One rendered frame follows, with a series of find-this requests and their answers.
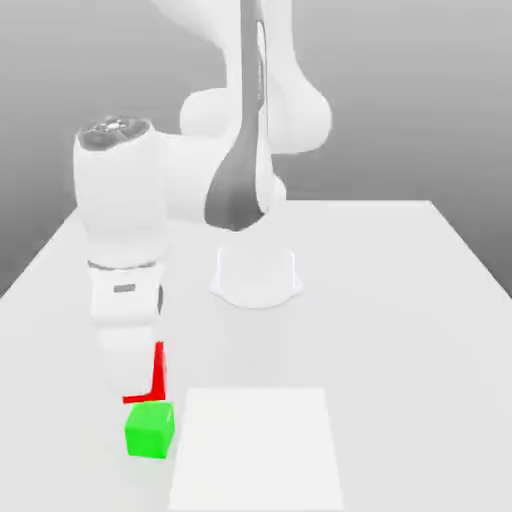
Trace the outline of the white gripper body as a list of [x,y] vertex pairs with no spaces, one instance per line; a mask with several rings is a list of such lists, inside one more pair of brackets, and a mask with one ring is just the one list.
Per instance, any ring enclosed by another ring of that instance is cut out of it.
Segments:
[[110,389],[120,399],[147,394],[153,376],[154,327],[100,325],[96,335]]

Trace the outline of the small green cube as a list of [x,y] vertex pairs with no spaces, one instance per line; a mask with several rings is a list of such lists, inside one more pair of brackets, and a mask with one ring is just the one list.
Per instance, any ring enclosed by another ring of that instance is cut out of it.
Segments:
[[133,405],[124,425],[130,456],[165,459],[175,433],[174,407],[167,401]]

